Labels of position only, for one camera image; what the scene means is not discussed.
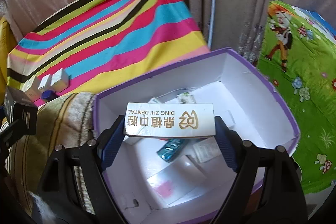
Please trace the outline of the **black product box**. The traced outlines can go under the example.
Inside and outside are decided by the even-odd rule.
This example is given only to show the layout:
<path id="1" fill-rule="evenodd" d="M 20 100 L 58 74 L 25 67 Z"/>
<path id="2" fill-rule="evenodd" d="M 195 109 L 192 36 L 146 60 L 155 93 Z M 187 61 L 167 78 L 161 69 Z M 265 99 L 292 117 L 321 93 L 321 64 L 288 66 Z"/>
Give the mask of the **black product box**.
<path id="1" fill-rule="evenodd" d="M 4 111 L 10 124 L 22 121 L 27 128 L 26 135 L 36 134 L 38 108 L 23 91 L 6 87 Z"/>

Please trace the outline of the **teal toothpaste box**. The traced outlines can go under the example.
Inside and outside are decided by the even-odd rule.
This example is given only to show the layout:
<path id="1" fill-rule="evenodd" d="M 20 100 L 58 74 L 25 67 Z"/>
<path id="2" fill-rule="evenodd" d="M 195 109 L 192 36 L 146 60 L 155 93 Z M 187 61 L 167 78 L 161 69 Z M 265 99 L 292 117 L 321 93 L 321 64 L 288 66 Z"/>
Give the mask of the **teal toothpaste box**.
<path id="1" fill-rule="evenodd" d="M 172 162 L 177 158 L 188 142 L 188 139 L 169 139 L 166 144 L 157 151 L 157 155 L 165 162 Z"/>

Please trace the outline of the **white gold dental box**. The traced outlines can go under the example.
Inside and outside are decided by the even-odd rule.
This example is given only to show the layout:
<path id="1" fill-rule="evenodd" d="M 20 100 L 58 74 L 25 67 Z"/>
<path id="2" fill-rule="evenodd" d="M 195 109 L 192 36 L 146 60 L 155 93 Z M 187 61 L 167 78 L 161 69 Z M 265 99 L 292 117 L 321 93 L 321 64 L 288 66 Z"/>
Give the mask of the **white gold dental box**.
<path id="1" fill-rule="evenodd" d="M 128 103 L 125 135 L 185 139 L 215 135 L 213 104 Z"/>

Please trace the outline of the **blue white medicine box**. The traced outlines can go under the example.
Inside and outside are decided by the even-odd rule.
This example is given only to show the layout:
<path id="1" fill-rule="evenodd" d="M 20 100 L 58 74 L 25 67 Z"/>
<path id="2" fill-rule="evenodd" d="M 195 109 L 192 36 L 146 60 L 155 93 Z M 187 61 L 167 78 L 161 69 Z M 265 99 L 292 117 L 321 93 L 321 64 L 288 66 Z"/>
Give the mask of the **blue white medicine box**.
<path id="1" fill-rule="evenodd" d="M 194 96 L 189 92 L 183 92 L 177 95 L 178 102 L 181 104 L 195 104 Z"/>

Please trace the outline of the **white barcode box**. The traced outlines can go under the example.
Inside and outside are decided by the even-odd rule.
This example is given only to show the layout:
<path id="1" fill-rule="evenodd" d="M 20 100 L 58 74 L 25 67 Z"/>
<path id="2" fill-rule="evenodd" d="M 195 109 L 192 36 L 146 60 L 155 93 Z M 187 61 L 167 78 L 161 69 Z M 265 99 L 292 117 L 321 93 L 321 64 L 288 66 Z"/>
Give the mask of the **white barcode box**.
<path id="1" fill-rule="evenodd" d="M 40 79 L 38 79 L 36 76 L 33 76 L 22 87 L 22 91 L 30 98 L 32 102 L 35 102 L 41 97 L 40 91 L 38 89 L 40 82 Z"/>

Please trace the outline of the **dark blue flat case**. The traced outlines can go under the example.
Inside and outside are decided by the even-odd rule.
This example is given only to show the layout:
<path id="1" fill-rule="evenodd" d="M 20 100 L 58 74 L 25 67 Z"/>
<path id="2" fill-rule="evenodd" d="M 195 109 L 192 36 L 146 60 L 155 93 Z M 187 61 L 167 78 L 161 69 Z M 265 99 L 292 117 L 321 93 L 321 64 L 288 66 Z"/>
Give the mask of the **dark blue flat case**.
<path id="1" fill-rule="evenodd" d="M 43 91 L 41 94 L 41 99 L 45 102 L 53 101 L 54 99 L 58 98 L 59 96 L 53 90 L 46 90 Z"/>

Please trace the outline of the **small white cube box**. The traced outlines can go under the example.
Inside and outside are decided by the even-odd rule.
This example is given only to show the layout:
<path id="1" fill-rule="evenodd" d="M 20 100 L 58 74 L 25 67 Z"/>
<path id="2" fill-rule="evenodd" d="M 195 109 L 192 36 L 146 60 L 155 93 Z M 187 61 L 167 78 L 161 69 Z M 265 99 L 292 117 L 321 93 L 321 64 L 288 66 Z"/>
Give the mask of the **small white cube box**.
<path id="1" fill-rule="evenodd" d="M 66 71 L 61 68 L 58 71 L 56 71 L 52 77 L 51 77 L 51 88 L 57 92 L 60 93 L 64 89 L 69 87 L 69 76 L 66 73 Z"/>

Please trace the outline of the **paper slip in box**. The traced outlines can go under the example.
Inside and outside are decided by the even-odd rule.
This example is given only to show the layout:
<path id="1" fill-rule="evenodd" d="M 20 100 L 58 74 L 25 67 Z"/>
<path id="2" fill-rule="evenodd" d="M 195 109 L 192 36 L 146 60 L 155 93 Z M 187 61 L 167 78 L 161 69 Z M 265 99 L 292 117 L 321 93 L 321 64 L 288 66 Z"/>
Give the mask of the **paper slip in box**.
<path id="1" fill-rule="evenodd" d="M 213 137 L 194 143 L 193 148 L 199 163 L 208 162 L 222 154 Z"/>

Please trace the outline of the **yellow leather sofa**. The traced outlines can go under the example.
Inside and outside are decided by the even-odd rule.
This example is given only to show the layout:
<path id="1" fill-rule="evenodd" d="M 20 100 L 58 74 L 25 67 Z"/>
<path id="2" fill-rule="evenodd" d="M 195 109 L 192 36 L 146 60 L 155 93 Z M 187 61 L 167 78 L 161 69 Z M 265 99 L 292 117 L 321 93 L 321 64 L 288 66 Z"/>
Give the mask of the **yellow leather sofa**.
<path id="1" fill-rule="evenodd" d="M 1 18 L 0 28 L 0 104 L 2 105 L 7 86 L 7 57 L 12 49 L 16 47 L 17 41 L 5 17 Z"/>

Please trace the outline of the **purple white cardboard box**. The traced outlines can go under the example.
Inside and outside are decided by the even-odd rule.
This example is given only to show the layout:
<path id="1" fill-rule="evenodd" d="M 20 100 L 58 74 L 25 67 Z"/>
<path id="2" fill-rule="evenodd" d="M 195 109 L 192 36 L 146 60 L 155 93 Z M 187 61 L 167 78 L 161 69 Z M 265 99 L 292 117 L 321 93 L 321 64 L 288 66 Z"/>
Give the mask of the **purple white cardboard box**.
<path id="1" fill-rule="evenodd" d="M 103 176 L 127 223 L 200 223 L 216 214 L 236 177 L 217 148 L 216 117 L 261 148 L 292 154 L 300 135 L 274 86 L 229 48 L 97 95 L 98 134 L 121 115 L 123 141 Z"/>

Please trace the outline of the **green cartoon bedding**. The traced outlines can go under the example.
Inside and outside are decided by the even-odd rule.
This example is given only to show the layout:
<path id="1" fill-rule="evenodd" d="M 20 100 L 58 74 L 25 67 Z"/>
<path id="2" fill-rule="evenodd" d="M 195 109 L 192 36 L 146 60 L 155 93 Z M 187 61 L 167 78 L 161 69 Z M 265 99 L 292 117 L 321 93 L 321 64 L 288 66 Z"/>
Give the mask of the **green cartoon bedding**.
<path id="1" fill-rule="evenodd" d="M 304 193 L 335 185 L 335 30 L 317 13 L 268 5 L 258 70 L 276 87 L 300 130 L 293 155 Z"/>

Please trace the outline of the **striped colourful cloth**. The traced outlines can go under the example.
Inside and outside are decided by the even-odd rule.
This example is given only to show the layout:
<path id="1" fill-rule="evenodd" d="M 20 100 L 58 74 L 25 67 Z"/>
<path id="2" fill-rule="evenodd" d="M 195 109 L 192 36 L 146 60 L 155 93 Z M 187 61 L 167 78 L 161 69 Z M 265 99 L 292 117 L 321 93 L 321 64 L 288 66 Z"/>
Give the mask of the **striped colourful cloth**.
<path id="1" fill-rule="evenodd" d="M 62 70 L 70 78 L 62 94 L 97 94 L 208 51 L 183 0 L 76 0 L 9 53 L 7 83 L 22 88 Z"/>

